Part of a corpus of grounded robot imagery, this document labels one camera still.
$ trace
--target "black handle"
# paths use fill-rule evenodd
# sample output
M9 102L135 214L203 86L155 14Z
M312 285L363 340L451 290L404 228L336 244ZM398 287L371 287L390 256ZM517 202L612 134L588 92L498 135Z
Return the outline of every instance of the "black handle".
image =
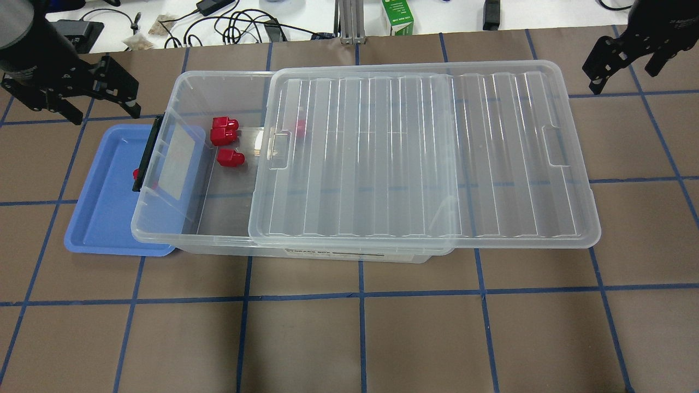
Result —
M140 165L138 165L138 175L134 180L134 188L131 191L140 192L140 188L143 186L143 178L145 177L145 172L148 170L148 163L150 162L150 156L153 155L153 149L155 148L155 140L158 139L158 133L160 132L160 126L163 124L163 115L158 115L153 120L153 127L150 129L150 135L148 136L148 142L145 143L145 149L143 150L143 156L140 158Z

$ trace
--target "plastic storage container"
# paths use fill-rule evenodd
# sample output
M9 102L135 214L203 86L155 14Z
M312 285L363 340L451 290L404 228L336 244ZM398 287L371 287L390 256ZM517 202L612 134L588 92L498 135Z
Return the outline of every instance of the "plastic storage container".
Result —
M244 168L214 164L216 115L239 119ZM543 61L184 73L131 228L190 252L399 262L600 236Z

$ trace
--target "crumpled plastic wrapper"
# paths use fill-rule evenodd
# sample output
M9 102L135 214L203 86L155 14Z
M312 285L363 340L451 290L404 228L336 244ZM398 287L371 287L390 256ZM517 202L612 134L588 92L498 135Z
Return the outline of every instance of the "crumpled plastic wrapper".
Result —
M153 48L153 43L148 41L148 38L146 38L142 33L130 36L122 42L125 43L131 50Z
M148 34L153 34L154 36L167 36L168 31L163 28L163 24L165 27L168 29L172 30L173 26L175 26L174 22L165 22L163 24L160 24L160 20L172 20L172 19L177 19L177 15L171 15L171 14L162 14L158 15L157 18L155 18L155 22L153 22L153 25L150 27L150 30L148 30Z

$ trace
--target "blue tray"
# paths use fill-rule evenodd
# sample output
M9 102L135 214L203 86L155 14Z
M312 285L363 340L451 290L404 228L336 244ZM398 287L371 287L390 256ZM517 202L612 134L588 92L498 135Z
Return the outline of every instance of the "blue tray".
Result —
M119 124L107 130L94 156L64 238L72 252L163 257L175 248L141 243L131 235L138 193L131 191L150 125Z

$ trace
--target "green box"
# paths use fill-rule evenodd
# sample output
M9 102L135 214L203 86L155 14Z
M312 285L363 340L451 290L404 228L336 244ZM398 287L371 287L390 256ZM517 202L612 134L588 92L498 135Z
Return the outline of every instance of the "green box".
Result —
M411 36L415 19L410 12L408 0L381 0L384 5L386 26L392 36Z

